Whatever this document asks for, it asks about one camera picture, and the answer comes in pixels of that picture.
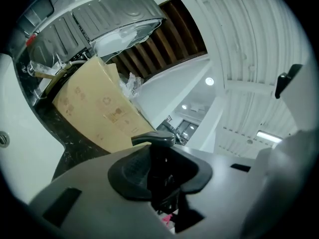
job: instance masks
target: dark countertop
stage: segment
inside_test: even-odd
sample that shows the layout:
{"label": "dark countertop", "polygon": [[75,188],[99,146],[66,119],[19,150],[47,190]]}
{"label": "dark countertop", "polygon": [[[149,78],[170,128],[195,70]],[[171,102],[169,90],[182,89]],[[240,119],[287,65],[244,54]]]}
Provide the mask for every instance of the dark countertop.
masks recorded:
{"label": "dark countertop", "polygon": [[110,154],[76,130],[52,103],[37,113],[47,130],[65,147],[53,179],[84,161]]}
{"label": "dark countertop", "polygon": [[57,178],[67,170],[86,160],[110,154],[77,131],[57,111],[51,100],[41,100],[36,107],[31,105],[32,91],[38,85],[39,80],[30,76],[27,72],[23,72],[28,62],[29,56],[27,50],[22,52],[14,61],[15,73],[21,91],[39,121],[65,148],[52,179]]}

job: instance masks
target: wooden ceiling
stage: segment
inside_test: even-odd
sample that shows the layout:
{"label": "wooden ceiling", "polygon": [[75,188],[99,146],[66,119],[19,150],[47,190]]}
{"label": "wooden ceiling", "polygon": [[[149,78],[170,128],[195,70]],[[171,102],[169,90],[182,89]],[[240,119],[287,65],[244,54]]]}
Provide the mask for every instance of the wooden ceiling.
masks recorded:
{"label": "wooden ceiling", "polygon": [[122,51],[108,63],[128,77],[130,72],[144,79],[172,66],[207,53],[204,41],[181,0],[160,5],[167,20],[143,43]]}

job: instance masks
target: white ceiling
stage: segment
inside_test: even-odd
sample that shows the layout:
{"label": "white ceiling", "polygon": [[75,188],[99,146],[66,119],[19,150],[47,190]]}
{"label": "white ceiling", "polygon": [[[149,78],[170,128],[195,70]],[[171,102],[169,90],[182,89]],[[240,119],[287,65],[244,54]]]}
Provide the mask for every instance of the white ceiling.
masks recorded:
{"label": "white ceiling", "polygon": [[311,46],[287,5],[282,0],[193,0],[196,7],[191,0],[182,1],[214,63],[216,93],[226,91],[214,152],[256,158],[260,149],[273,145],[256,137],[258,130],[279,137],[296,132],[294,119],[283,101],[274,98],[274,90],[281,73],[306,62]]}
{"label": "white ceiling", "polygon": [[214,85],[209,86],[205,83],[208,77],[213,77],[211,70],[205,73],[202,79],[176,107],[175,113],[190,117],[190,119],[203,120],[216,96]]}

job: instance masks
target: black handle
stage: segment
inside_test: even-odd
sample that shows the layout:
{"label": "black handle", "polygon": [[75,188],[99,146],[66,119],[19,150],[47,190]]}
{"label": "black handle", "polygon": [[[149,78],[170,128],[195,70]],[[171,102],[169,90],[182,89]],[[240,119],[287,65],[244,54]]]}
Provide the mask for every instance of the black handle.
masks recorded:
{"label": "black handle", "polygon": [[133,136],[132,145],[142,142],[150,142],[152,145],[161,147],[172,147],[175,144],[175,135],[167,131],[155,131]]}

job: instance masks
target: ceiling light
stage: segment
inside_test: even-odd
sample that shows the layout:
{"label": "ceiling light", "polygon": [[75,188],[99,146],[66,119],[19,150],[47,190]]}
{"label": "ceiling light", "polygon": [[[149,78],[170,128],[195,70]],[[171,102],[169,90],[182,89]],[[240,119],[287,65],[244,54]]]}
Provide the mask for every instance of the ceiling light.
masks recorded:
{"label": "ceiling light", "polygon": [[261,137],[263,139],[269,140],[269,141],[273,141],[275,143],[279,143],[282,141],[282,139],[280,139],[276,136],[270,135],[268,133],[262,132],[262,131],[258,131],[257,136]]}
{"label": "ceiling light", "polygon": [[214,80],[210,77],[206,78],[205,82],[209,86],[212,86],[214,84]]}

